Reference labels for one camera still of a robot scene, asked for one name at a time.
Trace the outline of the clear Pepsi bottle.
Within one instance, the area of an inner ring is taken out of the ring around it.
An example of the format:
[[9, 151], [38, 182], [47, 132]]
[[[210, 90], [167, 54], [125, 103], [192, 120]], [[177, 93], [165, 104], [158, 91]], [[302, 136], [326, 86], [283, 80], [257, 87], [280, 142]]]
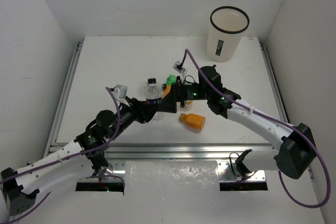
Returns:
[[162, 85], [155, 78], [149, 78], [144, 86], [146, 103], [160, 104], [162, 102]]

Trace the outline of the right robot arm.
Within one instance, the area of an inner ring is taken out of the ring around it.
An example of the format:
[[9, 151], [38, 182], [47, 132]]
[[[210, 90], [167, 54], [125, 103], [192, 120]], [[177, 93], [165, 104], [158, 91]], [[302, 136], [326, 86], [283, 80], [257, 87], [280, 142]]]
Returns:
[[282, 125], [261, 116], [240, 95], [223, 87], [215, 66], [201, 67], [198, 83], [172, 84], [170, 92], [159, 104], [158, 111], [175, 113], [177, 103], [187, 100], [205, 100], [210, 110], [226, 119], [237, 122], [267, 140], [272, 149], [261, 152], [243, 151], [235, 160], [234, 172], [245, 176], [257, 170], [278, 170], [292, 179], [299, 179], [316, 154], [312, 132], [301, 123], [298, 126]]

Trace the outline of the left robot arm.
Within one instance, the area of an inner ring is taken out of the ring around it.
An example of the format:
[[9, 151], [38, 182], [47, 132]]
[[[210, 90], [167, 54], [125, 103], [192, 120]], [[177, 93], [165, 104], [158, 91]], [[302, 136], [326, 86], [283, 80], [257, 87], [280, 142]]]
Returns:
[[108, 140], [118, 137], [133, 122], [148, 123], [159, 105], [130, 100], [113, 113], [100, 111], [85, 131], [58, 151], [20, 169], [1, 172], [1, 192], [10, 216], [33, 207], [37, 196], [49, 193], [69, 180], [99, 176], [109, 163], [104, 156]]

